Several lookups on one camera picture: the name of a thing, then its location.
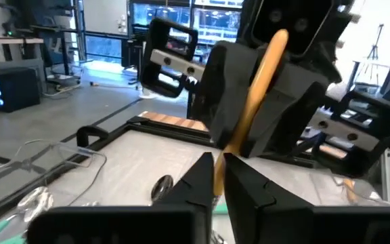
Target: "black handle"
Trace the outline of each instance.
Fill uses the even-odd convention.
[[[89,136],[97,136],[99,139],[104,140],[108,138],[109,133],[94,125],[83,126],[76,132],[77,145],[80,147],[89,146]]]

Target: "wooden dowel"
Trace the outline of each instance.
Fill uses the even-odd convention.
[[[288,41],[287,30],[279,30],[269,45],[264,54],[264,57],[260,63],[257,74],[254,81],[249,87],[248,96],[246,98],[246,104],[241,117],[234,130],[230,143],[219,155],[215,164],[215,178],[213,185],[213,193],[216,197],[221,196],[223,193],[223,177],[225,173],[225,160],[223,158],[224,153],[238,154],[242,141],[245,139],[255,114],[257,113],[261,102],[264,99],[265,93],[269,87],[270,81],[281,61],[282,54],[284,53],[285,46]]]

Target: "clear plastic bag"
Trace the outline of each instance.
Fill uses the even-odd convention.
[[[100,201],[100,190],[96,190],[95,194],[90,192],[100,189],[100,182],[104,178],[101,168],[105,163],[105,155],[86,148],[47,140],[27,142],[18,149],[10,162],[0,166],[0,203],[10,195],[26,194],[39,186],[49,187],[55,206]],[[50,182],[46,179],[50,175],[61,177],[49,186]],[[78,184],[70,188],[58,188],[67,177],[78,177]]]
[[[34,140],[21,146],[9,163],[0,166],[0,203],[23,196],[0,219],[0,242],[23,241],[30,221],[52,207],[97,205],[106,160],[102,153],[61,142]],[[69,179],[76,184],[67,188]]]

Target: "workbench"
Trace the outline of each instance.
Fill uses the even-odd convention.
[[[130,119],[107,136],[88,143],[87,134],[78,131],[78,144],[107,157],[103,170],[93,187],[102,165],[88,168],[57,164],[23,189],[0,202],[0,220],[14,214],[13,207],[32,189],[48,184],[54,197],[54,206],[67,205],[89,188],[72,205],[99,201],[101,205],[150,205],[150,192],[156,181],[169,174],[174,182],[197,161],[204,152],[212,152],[215,158],[219,150],[213,147],[207,128],[199,121],[182,119],[157,113],[144,112]],[[311,161],[282,160],[271,156],[244,159],[258,172],[314,205],[350,205],[340,176],[309,169]],[[90,163],[81,155],[68,160],[85,165]],[[366,197],[377,197],[369,183],[356,180],[355,188]],[[17,235],[26,228],[25,223],[12,220],[9,228],[0,235],[0,241]],[[228,243],[234,243],[228,215],[214,215],[213,229]]]

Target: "computer tower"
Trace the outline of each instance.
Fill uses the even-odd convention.
[[[35,70],[0,70],[0,111],[10,113],[37,104],[40,104],[40,91]]]

